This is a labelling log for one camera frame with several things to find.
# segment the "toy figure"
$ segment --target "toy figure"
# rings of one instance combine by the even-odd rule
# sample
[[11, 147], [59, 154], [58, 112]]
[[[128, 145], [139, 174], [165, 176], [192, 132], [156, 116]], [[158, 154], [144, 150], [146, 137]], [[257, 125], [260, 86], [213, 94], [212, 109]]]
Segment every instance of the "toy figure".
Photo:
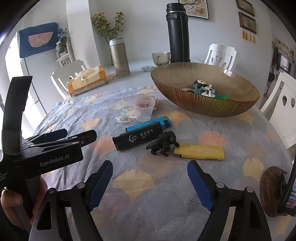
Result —
[[207, 87], [207, 83], [202, 80], [196, 80], [193, 84], [193, 92], [201, 95], [205, 92], [204, 88]]
[[146, 150], [151, 149], [151, 153], [156, 155], [156, 152], [160, 150], [160, 153], [164, 156], [168, 156], [167, 152], [170, 151], [170, 144], [174, 144], [179, 147], [179, 143], [176, 141], [177, 137], [174, 132], [166, 131], [158, 136], [156, 141], [150, 143]]

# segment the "plastic cup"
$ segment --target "plastic cup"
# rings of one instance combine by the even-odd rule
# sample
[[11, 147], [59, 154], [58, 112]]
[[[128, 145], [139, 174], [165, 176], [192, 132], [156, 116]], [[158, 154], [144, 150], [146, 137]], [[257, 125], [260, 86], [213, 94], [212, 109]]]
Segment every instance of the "plastic cup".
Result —
[[155, 100], [149, 95], [138, 95], [133, 99], [136, 120], [145, 122], [151, 120]]

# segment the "black thermos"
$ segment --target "black thermos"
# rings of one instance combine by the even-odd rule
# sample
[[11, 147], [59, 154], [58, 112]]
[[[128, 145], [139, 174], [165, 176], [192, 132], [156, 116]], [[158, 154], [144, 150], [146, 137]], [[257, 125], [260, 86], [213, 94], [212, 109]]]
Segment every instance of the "black thermos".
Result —
[[190, 62], [188, 16], [181, 3], [167, 5], [170, 62]]

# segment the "human hand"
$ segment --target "human hand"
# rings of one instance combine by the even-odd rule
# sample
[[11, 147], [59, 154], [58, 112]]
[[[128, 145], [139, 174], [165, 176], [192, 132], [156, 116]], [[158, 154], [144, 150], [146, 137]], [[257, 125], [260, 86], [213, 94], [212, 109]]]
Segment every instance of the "human hand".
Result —
[[[36, 198], [36, 203], [34, 204], [34, 207], [33, 207], [33, 217], [30, 220], [31, 225], [33, 225], [37, 211], [40, 207], [40, 204], [46, 192], [47, 192], [47, 184], [45, 180], [41, 177], [39, 181], [39, 192]], [[22, 196], [14, 191], [5, 189], [1, 193], [1, 206], [6, 216], [8, 217], [8, 219], [13, 225], [21, 229], [24, 229], [21, 221], [19, 220], [14, 210], [15, 207], [22, 205], [22, 202], [23, 202]]]

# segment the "yellow flowers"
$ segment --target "yellow flowers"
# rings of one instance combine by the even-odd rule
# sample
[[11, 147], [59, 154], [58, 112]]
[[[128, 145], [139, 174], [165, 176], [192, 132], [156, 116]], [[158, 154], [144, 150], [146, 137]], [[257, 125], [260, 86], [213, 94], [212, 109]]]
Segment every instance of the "yellow flowers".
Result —
[[92, 16], [91, 23], [95, 26], [100, 36], [104, 37], [106, 41], [109, 42], [109, 40], [117, 38], [118, 33], [122, 31], [124, 14], [123, 12], [116, 13], [114, 28], [110, 27], [110, 23], [104, 14], [104, 12], [100, 12]]

